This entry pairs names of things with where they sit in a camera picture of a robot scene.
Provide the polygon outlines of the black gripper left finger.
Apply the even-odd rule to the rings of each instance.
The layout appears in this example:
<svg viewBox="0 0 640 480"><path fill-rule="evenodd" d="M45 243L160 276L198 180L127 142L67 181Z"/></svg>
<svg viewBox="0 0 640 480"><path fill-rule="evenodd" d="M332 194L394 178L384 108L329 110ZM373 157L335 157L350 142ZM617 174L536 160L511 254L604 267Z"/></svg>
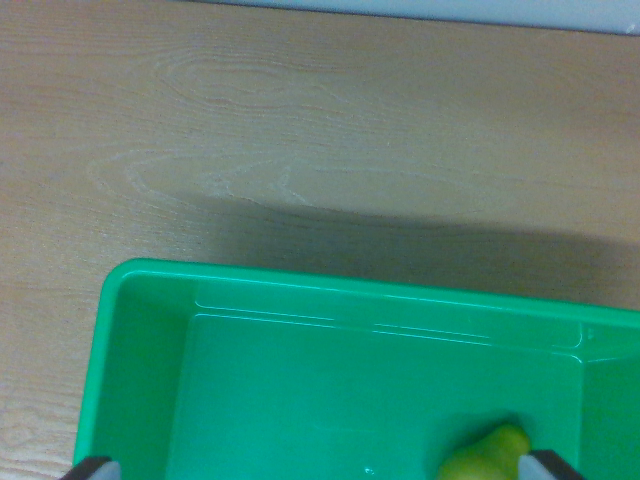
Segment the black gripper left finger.
<svg viewBox="0 0 640 480"><path fill-rule="evenodd" d="M121 480L120 464L106 456L86 457L69 471L60 480Z"/></svg>

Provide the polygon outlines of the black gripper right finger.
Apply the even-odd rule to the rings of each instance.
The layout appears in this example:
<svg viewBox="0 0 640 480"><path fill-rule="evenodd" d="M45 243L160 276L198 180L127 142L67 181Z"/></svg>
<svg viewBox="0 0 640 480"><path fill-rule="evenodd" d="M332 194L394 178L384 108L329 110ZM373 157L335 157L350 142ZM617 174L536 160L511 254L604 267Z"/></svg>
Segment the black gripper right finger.
<svg viewBox="0 0 640 480"><path fill-rule="evenodd" d="M518 480L584 480L553 450L532 450L518 461Z"/></svg>

